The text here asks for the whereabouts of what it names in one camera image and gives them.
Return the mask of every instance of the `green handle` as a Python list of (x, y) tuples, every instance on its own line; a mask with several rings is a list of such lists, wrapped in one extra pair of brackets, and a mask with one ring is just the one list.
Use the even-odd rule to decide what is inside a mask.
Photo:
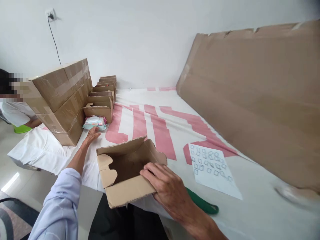
[(191, 197), (192, 201), (201, 208), (207, 214), (217, 214), (219, 212), (219, 207), (213, 204), (210, 204), (199, 197), (197, 194), (192, 192), (189, 188), (186, 188), (188, 191), (189, 196)]

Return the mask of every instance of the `cardboard box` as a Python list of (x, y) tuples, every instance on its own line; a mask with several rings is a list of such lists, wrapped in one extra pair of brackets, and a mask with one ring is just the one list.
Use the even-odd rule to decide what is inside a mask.
[(320, 192), (320, 22), (197, 34), (179, 96), (239, 151)]
[(108, 102), (108, 99), (110, 98), (112, 102), (114, 102), (114, 92), (108, 91), (108, 92), (91, 92), (87, 96), (87, 102)]
[(64, 146), (77, 146), (77, 143), (81, 137), (84, 124), (83, 111), (79, 111), (75, 118), (70, 130), (67, 133), (53, 133), (56, 139)]
[(96, 149), (101, 182), (106, 190), (110, 208), (155, 193), (140, 170), (148, 162), (167, 165), (167, 157), (155, 148), (146, 136), (118, 145)]
[(82, 129), (75, 122), (79, 123), (79, 116), (84, 117), (82, 107), (92, 91), (87, 59), (65, 64), (14, 87), (62, 145), (76, 144)]
[(101, 77), (99, 79), (99, 82), (97, 83), (97, 85), (112, 85), (114, 86), (114, 88), (117, 88), (117, 78), (115, 75), (113, 76), (107, 76), (107, 77)]
[(107, 81), (107, 80), (113, 80), (114, 82), (117, 81), (116, 75), (113, 76), (107, 76), (107, 77), (100, 77), (99, 82)]
[(112, 123), (113, 104), (109, 99), (108, 102), (88, 103), (82, 108), (86, 117), (100, 116), (107, 119), (107, 123)]
[(52, 133), (67, 133), (81, 108), (72, 95), (55, 113), (36, 115)]
[(116, 101), (116, 92), (114, 86), (102, 86), (102, 87), (93, 87), (93, 92), (107, 92), (107, 91), (113, 91), (114, 94), (114, 101)]

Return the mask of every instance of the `green object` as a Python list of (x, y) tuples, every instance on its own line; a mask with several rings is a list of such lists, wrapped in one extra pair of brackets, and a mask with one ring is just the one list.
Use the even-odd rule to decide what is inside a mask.
[(13, 130), (15, 133), (25, 133), (25, 132), (29, 132), (32, 128), (27, 127), (26, 125), (21, 125), (20, 127), (16, 127), (15, 125), (13, 126)]
[(213, 204), (210, 204), (199, 197), (197, 194), (192, 192), (189, 188), (186, 188), (188, 191), (189, 196), (191, 197), (192, 201), (201, 208), (207, 214), (217, 214), (219, 212), (219, 207)]

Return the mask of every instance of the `white wall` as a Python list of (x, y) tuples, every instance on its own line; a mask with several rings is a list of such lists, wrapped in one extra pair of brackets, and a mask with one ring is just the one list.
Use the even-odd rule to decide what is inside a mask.
[(316, 0), (0, 0), (0, 68), (33, 77), (87, 57), (92, 81), (119, 88), (174, 86), (196, 33), (319, 18)]

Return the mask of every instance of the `floor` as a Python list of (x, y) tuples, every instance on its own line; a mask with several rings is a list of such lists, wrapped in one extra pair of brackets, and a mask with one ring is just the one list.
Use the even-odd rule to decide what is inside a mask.
[[(50, 172), (31, 171), (16, 166), (7, 153), (24, 137), (25, 134), (15, 134), (11, 125), (0, 119), (0, 189), (2, 189), (17, 173), (18, 178), (5, 191), (11, 197), (20, 199), (25, 204), (41, 211), (42, 204), (57, 179)], [(79, 240), (88, 239), (92, 220), (96, 213), (101, 192), (81, 186), (78, 208)]]

